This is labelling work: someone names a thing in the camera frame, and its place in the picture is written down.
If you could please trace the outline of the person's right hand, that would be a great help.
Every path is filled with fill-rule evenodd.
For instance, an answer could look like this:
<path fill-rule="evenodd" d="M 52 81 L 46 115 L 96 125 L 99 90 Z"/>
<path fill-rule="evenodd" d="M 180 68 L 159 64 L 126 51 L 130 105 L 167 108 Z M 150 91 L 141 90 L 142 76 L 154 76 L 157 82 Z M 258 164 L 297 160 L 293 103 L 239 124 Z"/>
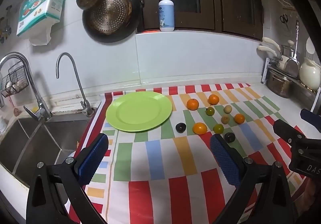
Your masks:
<path fill-rule="evenodd" d="M 304 188 L 303 192 L 294 200 L 294 205 L 299 216 L 308 211 L 314 203 L 316 194 L 320 191 L 320 182 L 315 182 L 310 178 L 306 178 L 305 185 L 302 185 L 302 187 Z"/>

